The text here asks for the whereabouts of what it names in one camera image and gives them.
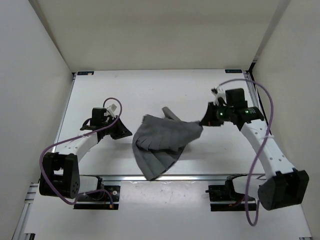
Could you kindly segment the grey pleated skirt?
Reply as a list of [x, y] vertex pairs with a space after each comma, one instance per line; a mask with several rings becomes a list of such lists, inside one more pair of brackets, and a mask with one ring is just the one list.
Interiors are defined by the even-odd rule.
[[162, 111], [164, 118], [145, 115], [132, 140], [136, 163], [147, 181], [168, 171], [203, 132], [198, 121], [182, 121], [166, 106]]

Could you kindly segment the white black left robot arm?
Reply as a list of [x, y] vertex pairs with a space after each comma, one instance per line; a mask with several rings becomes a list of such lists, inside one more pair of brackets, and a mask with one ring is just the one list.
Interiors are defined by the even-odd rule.
[[47, 152], [42, 157], [42, 172], [63, 198], [77, 199], [82, 194], [97, 201], [106, 194], [101, 177], [80, 175], [79, 162], [105, 136], [118, 140], [132, 135], [115, 114], [116, 108], [115, 104], [93, 108], [91, 118], [80, 128], [83, 135], [69, 141], [59, 152]]

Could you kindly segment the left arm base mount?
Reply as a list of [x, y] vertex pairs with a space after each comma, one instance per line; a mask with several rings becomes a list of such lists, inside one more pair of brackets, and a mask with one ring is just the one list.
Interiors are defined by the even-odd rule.
[[110, 198], [104, 191], [89, 193], [95, 190], [104, 188], [112, 197], [112, 202], [118, 203], [120, 200], [121, 185], [119, 183], [111, 183], [104, 181], [101, 176], [80, 176], [80, 197], [77, 200], [77, 204], [82, 203], [97, 203], [97, 204], [109, 204]]

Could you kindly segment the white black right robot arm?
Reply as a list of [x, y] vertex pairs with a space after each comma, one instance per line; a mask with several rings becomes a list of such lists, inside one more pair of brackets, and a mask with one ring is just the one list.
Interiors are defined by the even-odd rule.
[[305, 170], [296, 167], [284, 156], [258, 107], [248, 106], [242, 88], [222, 90], [213, 88], [213, 102], [207, 105], [206, 113], [200, 121], [201, 126], [220, 127], [225, 122], [233, 123], [246, 137], [254, 151], [259, 155], [265, 180], [253, 179], [247, 184], [248, 175], [229, 176], [225, 182], [224, 193], [230, 200], [241, 195], [260, 201], [268, 211], [299, 205], [302, 203], [309, 176]]

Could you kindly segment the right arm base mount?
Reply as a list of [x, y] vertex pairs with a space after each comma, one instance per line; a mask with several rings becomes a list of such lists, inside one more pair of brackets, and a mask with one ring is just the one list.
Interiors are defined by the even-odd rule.
[[209, 185], [205, 191], [209, 194], [211, 212], [244, 212], [245, 194], [235, 192], [233, 179], [246, 177], [245, 174], [228, 176], [224, 185]]

